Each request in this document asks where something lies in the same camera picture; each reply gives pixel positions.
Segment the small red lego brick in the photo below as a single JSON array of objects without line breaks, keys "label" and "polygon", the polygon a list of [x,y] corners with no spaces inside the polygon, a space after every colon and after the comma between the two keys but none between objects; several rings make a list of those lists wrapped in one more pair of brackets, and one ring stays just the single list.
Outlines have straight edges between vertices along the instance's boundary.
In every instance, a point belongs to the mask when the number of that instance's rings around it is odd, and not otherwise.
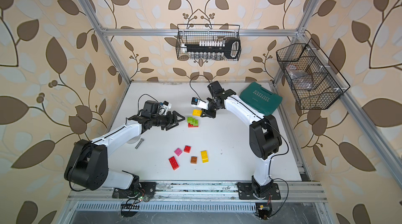
[{"label": "small red lego brick", "polygon": [[190,153],[190,151],[191,151],[191,147],[186,145],[185,148],[184,148],[184,152],[185,153]]}]

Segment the pink lego brick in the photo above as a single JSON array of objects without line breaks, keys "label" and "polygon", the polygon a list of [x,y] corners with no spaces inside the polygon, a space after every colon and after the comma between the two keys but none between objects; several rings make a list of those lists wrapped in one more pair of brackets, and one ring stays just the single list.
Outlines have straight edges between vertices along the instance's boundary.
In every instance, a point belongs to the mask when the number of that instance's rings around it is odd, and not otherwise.
[{"label": "pink lego brick", "polygon": [[177,148],[174,152],[178,157],[183,153],[183,151],[180,148]]}]

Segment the long red lego front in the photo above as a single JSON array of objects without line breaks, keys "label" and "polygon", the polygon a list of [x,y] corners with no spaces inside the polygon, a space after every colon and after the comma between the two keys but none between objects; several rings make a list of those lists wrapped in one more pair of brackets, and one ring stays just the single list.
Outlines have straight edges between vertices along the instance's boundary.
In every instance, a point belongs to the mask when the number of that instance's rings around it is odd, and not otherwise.
[{"label": "long red lego front", "polygon": [[169,158],[169,162],[174,171],[180,167],[175,157]]}]

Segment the orange lego brick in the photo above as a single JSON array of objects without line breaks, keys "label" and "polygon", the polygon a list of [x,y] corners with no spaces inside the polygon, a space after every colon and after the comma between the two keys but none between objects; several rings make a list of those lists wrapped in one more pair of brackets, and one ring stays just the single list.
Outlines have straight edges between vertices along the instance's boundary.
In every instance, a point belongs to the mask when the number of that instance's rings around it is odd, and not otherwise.
[{"label": "orange lego brick", "polygon": [[197,164],[197,157],[191,157],[190,163]]}]

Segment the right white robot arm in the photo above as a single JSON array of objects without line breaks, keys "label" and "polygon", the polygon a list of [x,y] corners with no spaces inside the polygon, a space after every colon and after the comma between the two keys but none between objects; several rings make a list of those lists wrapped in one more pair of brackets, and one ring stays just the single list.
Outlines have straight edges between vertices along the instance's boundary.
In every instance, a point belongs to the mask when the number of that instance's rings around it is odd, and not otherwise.
[{"label": "right white robot arm", "polygon": [[252,176],[252,190],[255,197],[266,197],[274,181],[270,176],[271,160],[282,145],[282,136],[272,115],[282,98],[256,82],[248,85],[239,96],[231,89],[223,89],[218,81],[207,88],[211,97],[206,100],[193,97],[191,105],[201,110],[201,117],[208,118],[215,118],[218,110],[225,109],[248,127],[249,146],[261,160]]}]

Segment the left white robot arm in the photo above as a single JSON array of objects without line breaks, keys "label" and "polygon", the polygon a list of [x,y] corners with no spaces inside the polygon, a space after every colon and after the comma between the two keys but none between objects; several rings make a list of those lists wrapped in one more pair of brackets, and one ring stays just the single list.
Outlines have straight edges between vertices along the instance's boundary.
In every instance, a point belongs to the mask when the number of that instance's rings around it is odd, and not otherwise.
[{"label": "left white robot arm", "polygon": [[122,190],[139,190],[139,177],[112,171],[108,161],[117,149],[131,140],[139,140],[152,127],[168,131],[179,125],[185,117],[169,111],[168,102],[146,101],[144,108],[126,119],[125,124],[93,140],[80,140],[74,144],[64,178],[84,189],[97,190],[101,187]]}]

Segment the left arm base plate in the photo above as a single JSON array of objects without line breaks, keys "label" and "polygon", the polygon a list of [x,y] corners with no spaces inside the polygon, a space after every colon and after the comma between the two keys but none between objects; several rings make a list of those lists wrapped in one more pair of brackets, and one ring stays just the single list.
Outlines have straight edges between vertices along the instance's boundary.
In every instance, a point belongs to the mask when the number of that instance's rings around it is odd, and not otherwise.
[{"label": "left arm base plate", "polygon": [[156,182],[138,182],[129,189],[115,188],[112,194],[112,198],[116,199],[129,199],[145,197],[146,199],[151,199],[154,197],[156,192]]}]

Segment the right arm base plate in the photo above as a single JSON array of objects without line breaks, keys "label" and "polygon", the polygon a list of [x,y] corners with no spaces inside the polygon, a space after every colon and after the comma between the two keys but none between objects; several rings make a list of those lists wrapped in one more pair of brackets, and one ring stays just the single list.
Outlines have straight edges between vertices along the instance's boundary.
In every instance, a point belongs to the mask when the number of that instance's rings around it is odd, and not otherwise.
[{"label": "right arm base plate", "polygon": [[240,200],[280,200],[281,194],[276,183],[270,182],[265,186],[258,183],[237,183]]}]

